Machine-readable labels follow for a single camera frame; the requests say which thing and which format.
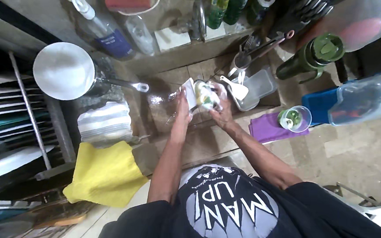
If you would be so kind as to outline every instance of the graphic print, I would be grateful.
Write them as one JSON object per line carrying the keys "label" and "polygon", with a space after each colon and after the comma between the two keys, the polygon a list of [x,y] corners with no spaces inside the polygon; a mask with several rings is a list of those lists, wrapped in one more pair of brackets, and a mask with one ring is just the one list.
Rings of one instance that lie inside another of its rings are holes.
{"label": "graphic print", "polygon": [[[233,184],[224,181],[224,177]],[[264,191],[236,192],[238,171],[229,167],[204,168],[193,180],[194,193],[186,202],[188,221],[202,237],[267,237],[277,224],[277,203]],[[241,181],[251,186],[248,181]]]}

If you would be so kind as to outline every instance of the green bottle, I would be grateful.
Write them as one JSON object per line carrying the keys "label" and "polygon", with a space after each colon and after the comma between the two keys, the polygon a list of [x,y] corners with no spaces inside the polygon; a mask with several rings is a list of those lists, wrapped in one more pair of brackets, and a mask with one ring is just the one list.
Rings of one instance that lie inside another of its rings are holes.
{"label": "green bottle", "polygon": [[224,13],[229,0],[212,0],[211,11],[208,16],[207,26],[211,29],[218,29],[223,21]]}
{"label": "green bottle", "polygon": [[229,0],[223,21],[229,25],[236,24],[247,1],[248,0]]}
{"label": "green bottle", "polygon": [[253,0],[246,13],[248,23],[250,25],[259,25],[267,14],[267,10],[275,1],[276,0]]}

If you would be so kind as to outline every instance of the black t-shirt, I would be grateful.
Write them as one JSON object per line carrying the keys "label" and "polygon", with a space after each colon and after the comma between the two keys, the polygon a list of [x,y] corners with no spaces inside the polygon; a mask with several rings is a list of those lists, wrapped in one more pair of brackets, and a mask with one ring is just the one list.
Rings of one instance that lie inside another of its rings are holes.
{"label": "black t-shirt", "polygon": [[136,206],[100,238],[381,238],[381,227],[312,182],[282,191],[242,170],[203,167],[166,201]]}

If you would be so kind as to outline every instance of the purple towel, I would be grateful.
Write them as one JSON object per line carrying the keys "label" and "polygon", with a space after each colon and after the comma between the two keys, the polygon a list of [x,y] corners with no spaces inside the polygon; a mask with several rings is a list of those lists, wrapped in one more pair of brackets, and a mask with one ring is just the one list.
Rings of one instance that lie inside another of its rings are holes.
{"label": "purple towel", "polygon": [[253,136],[259,143],[265,143],[269,141],[304,136],[310,133],[308,129],[301,133],[295,133],[284,129],[277,121],[278,114],[279,112],[269,113],[256,119],[252,119],[251,124],[249,124],[251,136]]}

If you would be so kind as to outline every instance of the yellow towel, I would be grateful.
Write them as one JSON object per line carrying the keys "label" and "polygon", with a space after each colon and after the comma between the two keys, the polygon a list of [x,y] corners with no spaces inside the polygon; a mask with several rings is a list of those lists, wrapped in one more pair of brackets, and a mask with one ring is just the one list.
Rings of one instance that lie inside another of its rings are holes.
{"label": "yellow towel", "polygon": [[73,182],[63,193],[70,203],[86,200],[123,208],[147,181],[126,142],[106,149],[84,142],[79,146]]}

